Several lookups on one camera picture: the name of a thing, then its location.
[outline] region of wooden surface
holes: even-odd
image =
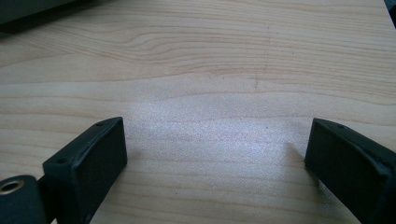
[[[359,223],[304,168],[313,117],[396,149],[381,0],[95,1],[0,34],[0,178],[124,117],[92,223]]]

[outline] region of black plastic part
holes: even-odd
[[[305,166],[361,223],[396,223],[396,153],[348,127],[314,119]]]
[[[89,223],[126,163],[122,118],[98,122],[45,161],[38,181],[0,182],[0,223]]]
[[[0,223],[47,223],[33,176],[18,175],[0,182]]]
[[[127,163],[122,118],[103,120],[43,163],[58,223],[89,223]]]

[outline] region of wooden table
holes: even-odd
[[[38,20],[0,34],[0,178],[39,178],[123,116],[129,164],[92,223],[358,223],[304,168],[312,118],[396,149],[382,0],[94,1]]]

